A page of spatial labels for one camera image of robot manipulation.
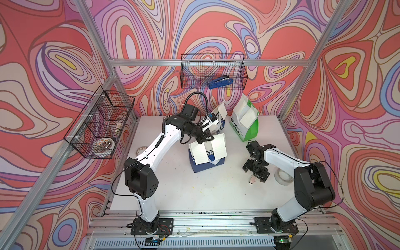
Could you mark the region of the blue white paper bag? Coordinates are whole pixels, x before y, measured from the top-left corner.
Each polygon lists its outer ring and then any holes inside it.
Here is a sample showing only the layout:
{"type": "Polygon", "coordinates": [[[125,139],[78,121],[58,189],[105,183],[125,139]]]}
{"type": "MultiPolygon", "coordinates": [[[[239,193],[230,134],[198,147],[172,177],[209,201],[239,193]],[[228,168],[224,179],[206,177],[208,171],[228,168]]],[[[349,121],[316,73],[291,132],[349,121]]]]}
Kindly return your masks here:
{"type": "Polygon", "coordinates": [[[209,130],[212,135],[217,135],[222,132],[223,128],[225,127],[226,117],[228,112],[225,107],[225,102],[221,102],[212,112],[212,115],[215,115],[218,122],[216,125],[211,125],[209,130]]]}

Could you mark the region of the dark blue paper bag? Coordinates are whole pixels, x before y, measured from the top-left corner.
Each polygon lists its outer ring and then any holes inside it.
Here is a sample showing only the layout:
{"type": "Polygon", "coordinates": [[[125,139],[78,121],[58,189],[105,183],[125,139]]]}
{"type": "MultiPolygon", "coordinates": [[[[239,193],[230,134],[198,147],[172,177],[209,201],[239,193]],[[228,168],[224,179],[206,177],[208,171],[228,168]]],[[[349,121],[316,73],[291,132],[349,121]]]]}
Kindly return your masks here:
{"type": "Polygon", "coordinates": [[[189,145],[189,159],[194,173],[223,165],[227,155],[224,133],[215,135],[212,141],[189,145]]]}

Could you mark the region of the green white paper bag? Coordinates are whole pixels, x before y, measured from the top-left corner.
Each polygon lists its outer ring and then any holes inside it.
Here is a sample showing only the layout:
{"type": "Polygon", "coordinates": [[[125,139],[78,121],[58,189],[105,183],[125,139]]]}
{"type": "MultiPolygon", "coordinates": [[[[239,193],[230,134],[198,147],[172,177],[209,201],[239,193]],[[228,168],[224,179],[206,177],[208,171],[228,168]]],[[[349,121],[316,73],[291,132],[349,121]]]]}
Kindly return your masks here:
{"type": "Polygon", "coordinates": [[[230,118],[230,125],[241,141],[248,141],[257,137],[258,116],[259,111],[250,99],[242,94],[230,118]]]}

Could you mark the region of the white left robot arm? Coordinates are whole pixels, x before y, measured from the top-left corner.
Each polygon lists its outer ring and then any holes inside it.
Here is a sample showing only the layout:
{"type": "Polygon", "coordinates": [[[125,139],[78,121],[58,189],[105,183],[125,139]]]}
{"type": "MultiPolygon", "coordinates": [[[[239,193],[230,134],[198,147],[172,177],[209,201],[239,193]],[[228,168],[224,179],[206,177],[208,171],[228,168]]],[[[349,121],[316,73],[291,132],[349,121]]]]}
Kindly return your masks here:
{"type": "Polygon", "coordinates": [[[159,211],[153,195],[159,185],[156,169],[170,148],[184,135],[196,139],[199,144],[212,141],[212,125],[218,125],[215,114],[206,115],[199,124],[194,123],[198,108],[185,104],[182,111],[163,119],[161,133],[137,158],[128,158],[124,163],[124,183],[132,196],[138,199],[140,214],[133,221],[132,230],[154,234],[159,227],[159,211]]]}

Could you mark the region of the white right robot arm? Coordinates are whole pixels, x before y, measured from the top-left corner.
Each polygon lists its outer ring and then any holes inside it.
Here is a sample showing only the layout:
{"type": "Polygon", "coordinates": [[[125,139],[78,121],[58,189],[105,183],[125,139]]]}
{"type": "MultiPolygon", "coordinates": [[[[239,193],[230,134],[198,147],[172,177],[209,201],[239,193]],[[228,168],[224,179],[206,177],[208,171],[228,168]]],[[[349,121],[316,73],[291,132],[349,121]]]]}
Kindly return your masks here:
{"type": "Polygon", "coordinates": [[[293,178],[294,196],[284,205],[275,208],[270,217],[256,217],[252,225],[258,233],[291,233],[299,232],[295,220],[312,210],[335,199],[335,191],[325,167],[320,162],[309,163],[280,151],[272,144],[260,145],[257,141],[248,141],[246,149],[250,159],[242,169],[251,171],[250,183],[256,180],[264,183],[270,173],[270,164],[278,167],[293,178]]]}

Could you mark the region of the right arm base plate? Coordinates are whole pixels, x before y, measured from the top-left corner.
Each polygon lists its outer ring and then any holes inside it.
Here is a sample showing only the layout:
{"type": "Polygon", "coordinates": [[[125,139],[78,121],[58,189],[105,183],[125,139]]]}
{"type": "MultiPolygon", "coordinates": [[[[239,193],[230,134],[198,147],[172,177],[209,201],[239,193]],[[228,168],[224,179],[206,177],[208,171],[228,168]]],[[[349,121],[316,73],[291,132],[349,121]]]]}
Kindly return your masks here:
{"type": "Polygon", "coordinates": [[[250,223],[251,226],[256,228],[258,234],[292,234],[296,235],[299,232],[295,220],[281,221],[278,217],[255,217],[254,222],[250,223]]]}

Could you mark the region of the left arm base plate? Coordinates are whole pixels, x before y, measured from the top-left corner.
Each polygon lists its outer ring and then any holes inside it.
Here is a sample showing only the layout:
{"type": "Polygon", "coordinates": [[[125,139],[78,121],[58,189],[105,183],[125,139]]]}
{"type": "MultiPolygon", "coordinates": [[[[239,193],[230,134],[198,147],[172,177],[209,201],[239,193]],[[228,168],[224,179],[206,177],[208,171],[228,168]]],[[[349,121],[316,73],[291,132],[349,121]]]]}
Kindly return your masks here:
{"type": "Polygon", "coordinates": [[[131,235],[171,235],[174,230],[173,218],[156,218],[153,222],[146,222],[141,218],[134,219],[131,235]]]}

